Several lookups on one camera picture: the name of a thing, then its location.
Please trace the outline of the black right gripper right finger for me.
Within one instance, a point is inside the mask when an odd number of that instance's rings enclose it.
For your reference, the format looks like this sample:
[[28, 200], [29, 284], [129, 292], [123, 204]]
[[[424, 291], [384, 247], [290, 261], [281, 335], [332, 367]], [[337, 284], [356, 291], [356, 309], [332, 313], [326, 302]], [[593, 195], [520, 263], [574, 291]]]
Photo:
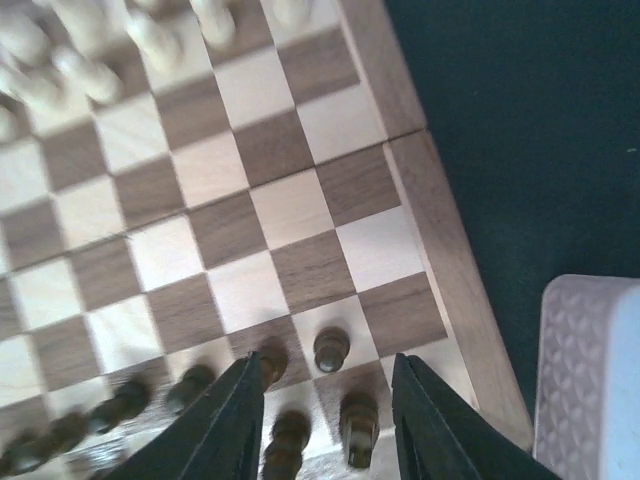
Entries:
[[555, 479], [415, 355], [398, 353], [392, 412], [403, 479]]

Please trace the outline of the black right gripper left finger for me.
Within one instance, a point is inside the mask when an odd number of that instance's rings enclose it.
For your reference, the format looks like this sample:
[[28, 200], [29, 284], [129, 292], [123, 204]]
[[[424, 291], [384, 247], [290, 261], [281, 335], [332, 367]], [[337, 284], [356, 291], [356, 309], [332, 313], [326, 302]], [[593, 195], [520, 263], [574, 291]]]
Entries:
[[261, 357], [235, 361], [108, 479], [256, 479], [264, 418]]

